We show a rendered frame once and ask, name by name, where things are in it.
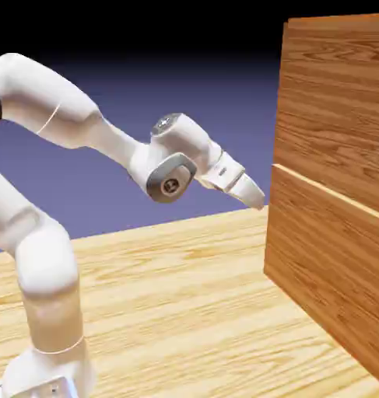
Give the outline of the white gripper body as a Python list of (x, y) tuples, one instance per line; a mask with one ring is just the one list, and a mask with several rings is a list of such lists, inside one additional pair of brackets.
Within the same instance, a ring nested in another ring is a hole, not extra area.
[(246, 173), (238, 178), (228, 194), (249, 208), (261, 210), (265, 206), (264, 192)]

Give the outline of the wooden cabinet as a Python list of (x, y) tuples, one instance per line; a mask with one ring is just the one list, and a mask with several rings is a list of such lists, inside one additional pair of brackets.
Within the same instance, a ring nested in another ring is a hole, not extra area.
[(379, 381), (379, 13), (284, 26), (264, 271)]

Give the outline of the wooden bottom cabinet door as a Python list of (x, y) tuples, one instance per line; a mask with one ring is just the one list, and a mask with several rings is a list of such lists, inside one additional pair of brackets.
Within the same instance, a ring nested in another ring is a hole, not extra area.
[(274, 165), (264, 272), (379, 380), (379, 212)]

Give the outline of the wooden cabinet door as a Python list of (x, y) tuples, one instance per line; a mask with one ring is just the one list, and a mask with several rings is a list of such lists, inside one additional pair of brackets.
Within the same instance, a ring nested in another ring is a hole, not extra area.
[(379, 13), (286, 23), (274, 161), (379, 212)]
[(264, 272), (379, 380), (379, 212), (274, 165)]

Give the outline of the wooden top cabinet door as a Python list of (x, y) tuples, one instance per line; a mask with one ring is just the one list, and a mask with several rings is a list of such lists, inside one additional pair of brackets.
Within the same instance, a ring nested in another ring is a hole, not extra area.
[(274, 161), (379, 212), (379, 13), (286, 23)]

